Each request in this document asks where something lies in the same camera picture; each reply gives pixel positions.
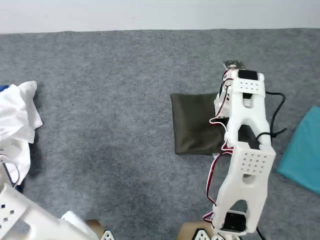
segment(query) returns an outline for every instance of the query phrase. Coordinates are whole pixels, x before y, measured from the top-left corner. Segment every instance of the teal cloth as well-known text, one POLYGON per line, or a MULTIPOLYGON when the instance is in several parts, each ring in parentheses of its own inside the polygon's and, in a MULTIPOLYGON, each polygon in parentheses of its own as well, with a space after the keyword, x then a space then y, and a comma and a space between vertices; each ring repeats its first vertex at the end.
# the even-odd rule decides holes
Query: teal cloth
POLYGON ((277 172, 320 194, 320 108, 312 107, 296 128, 277 172))

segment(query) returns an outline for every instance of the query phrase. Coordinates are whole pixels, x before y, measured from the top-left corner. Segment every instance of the white wall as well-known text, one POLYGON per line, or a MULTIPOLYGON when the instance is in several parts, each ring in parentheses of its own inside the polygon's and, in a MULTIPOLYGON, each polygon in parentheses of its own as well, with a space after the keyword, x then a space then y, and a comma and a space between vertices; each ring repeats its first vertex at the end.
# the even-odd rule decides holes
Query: white wall
POLYGON ((319 0, 0 0, 0 33, 300 27, 319 0))

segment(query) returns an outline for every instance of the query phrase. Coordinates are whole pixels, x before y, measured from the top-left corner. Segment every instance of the white fabric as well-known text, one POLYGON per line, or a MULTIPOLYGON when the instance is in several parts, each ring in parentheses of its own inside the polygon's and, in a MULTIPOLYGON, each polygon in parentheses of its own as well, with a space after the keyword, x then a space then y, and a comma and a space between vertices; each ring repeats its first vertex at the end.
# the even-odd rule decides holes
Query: white fabric
MULTIPOLYGON (((18 184, 30 169, 29 143, 34 143, 35 129, 43 124, 33 101, 36 90, 36 81, 27 81, 19 86, 12 84, 0 92, 0 153, 18 165, 18 184)), ((11 180, 16 182, 15 166, 6 164, 6 167, 11 180)))

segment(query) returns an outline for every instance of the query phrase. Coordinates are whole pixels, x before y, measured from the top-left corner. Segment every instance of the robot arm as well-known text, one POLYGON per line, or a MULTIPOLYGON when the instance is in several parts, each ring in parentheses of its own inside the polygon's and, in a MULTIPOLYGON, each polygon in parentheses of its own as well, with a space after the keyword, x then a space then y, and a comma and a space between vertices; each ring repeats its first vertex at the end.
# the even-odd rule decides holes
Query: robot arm
MULTIPOLYGON (((12 187, 0 154, 0 240, 99 240, 97 234, 76 214, 68 211, 56 218, 12 187), (18 234, 17 221, 29 230, 18 234)), ((114 240, 110 231, 101 239, 114 240)))
POLYGON ((225 236, 253 233, 258 225, 268 191, 268 178, 276 153, 267 134, 259 137, 259 149, 238 140, 241 125, 248 125, 255 136, 270 132, 265 111, 264 75, 255 71, 229 69, 223 75, 214 101, 215 120, 229 118, 225 142, 232 149, 228 174, 213 205, 212 226, 225 236), (230 210, 239 200, 247 211, 230 210))

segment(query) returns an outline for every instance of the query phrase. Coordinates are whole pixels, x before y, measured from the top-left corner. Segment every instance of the gray carpet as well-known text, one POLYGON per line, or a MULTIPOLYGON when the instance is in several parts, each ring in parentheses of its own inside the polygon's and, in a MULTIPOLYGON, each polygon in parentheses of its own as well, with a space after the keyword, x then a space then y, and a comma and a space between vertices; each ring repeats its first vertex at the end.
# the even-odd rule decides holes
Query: gray carpet
MULTIPOLYGON (((174 239, 211 209, 212 158, 174 154, 169 95, 217 91, 226 59, 263 72, 266 89, 287 96, 274 130, 288 130, 273 143, 260 229, 268 239, 316 239, 320 196, 275 168, 303 115, 320 106, 320 29, 0 35, 0 83, 37 81, 44 121, 24 194, 58 217, 73 210, 98 219, 118 240, 174 239)), ((267 97, 269 120, 279 102, 267 97)), ((228 162, 216 167, 213 196, 228 162)))

